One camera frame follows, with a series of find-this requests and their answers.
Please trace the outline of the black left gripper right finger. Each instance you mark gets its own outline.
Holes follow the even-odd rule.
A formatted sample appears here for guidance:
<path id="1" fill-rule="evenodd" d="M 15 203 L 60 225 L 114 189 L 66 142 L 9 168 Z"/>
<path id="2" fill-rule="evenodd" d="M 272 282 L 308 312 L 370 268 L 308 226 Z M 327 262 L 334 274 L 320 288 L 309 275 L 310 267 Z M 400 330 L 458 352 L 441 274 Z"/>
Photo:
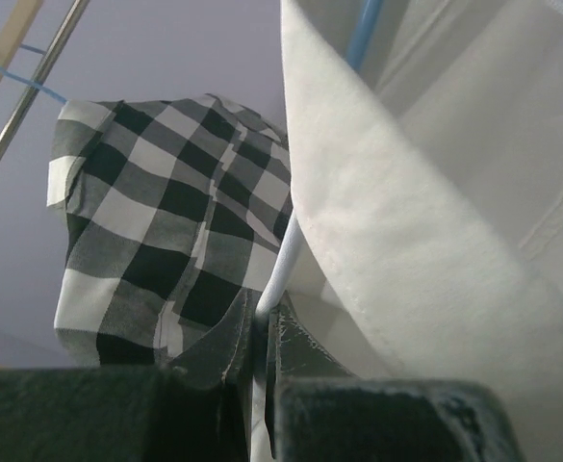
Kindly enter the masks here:
<path id="1" fill-rule="evenodd" d="M 522 461 L 497 397 L 473 383 L 362 379 L 298 320 L 269 317 L 265 422 L 278 461 Z"/>

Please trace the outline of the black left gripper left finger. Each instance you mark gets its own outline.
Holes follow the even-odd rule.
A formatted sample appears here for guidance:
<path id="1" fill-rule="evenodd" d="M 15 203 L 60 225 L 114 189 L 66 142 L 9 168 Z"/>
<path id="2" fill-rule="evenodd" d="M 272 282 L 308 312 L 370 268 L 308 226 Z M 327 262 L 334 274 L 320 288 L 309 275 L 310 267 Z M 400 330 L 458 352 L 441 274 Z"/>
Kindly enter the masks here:
<path id="1" fill-rule="evenodd" d="M 0 371 L 0 461 L 245 461 L 253 294 L 164 366 Z"/>

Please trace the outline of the black white checkered shirt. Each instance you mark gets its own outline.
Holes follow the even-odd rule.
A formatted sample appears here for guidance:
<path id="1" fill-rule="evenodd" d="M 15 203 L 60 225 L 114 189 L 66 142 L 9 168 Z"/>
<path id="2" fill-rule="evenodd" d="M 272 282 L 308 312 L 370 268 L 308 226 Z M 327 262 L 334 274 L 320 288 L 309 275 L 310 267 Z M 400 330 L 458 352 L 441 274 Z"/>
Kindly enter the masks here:
<path id="1" fill-rule="evenodd" d="M 69 101 L 47 204 L 68 235 L 54 319 L 82 366 L 163 364 L 259 297 L 292 211 L 287 136 L 204 94 Z"/>

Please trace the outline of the light blue wire hanger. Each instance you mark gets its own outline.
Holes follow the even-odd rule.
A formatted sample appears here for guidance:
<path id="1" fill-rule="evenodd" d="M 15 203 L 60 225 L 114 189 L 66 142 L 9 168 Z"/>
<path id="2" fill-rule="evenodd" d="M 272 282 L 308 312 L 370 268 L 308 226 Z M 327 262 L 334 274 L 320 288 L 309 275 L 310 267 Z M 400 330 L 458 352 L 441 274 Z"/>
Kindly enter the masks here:
<path id="1" fill-rule="evenodd" d="M 364 62 L 382 5 L 382 0 L 367 0 L 363 2 L 359 10 L 358 19 L 345 52 L 345 61 L 354 72 L 358 72 Z M 292 211 L 271 277 L 254 313 L 254 383 L 258 384 L 262 390 L 260 393 L 262 398 L 266 396 L 270 313 L 284 294 L 303 243 L 304 236 L 299 228 L 295 211 Z"/>

